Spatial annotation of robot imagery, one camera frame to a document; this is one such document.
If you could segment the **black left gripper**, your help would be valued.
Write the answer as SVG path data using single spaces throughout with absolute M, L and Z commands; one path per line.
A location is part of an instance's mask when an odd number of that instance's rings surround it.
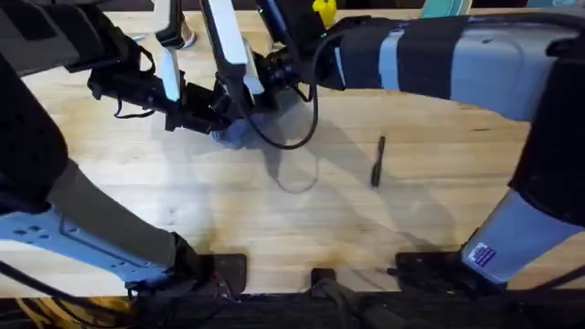
M 88 87 L 97 100 L 107 96 L 117 101 L 114 116 L 118 119 L 145 118 L 158 111 L 165 115 L 169 132 L 177 128 L 205 134 L 226 130 L 231 120 L 220 114 L 229 114 L 229 93 L 187 82 L 184 75 L 184 71 L 179 72 L 176 101 L 167 98 L 163 80 L 152 69 L 141 71 L 128 64 L 93 70 Z

